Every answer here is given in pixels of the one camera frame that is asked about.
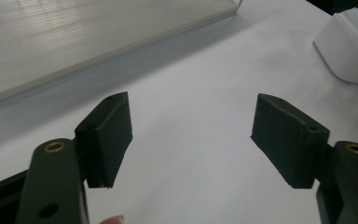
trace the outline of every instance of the white table surface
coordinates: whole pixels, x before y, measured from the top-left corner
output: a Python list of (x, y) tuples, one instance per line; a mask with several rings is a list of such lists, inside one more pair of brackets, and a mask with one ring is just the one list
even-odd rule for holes
[(328, 19), (305, 0), (245, 0), (236, 16), (0, 103), (0, 180), (128, 91), (134, 138), (114, 187), (87, 190), (90, 223), (319, 223), (318, 183), (291, 189), (249, 136), (263, 92), (320, 121), (330, 144), (358, 142), (358, 85), (312, 44)]

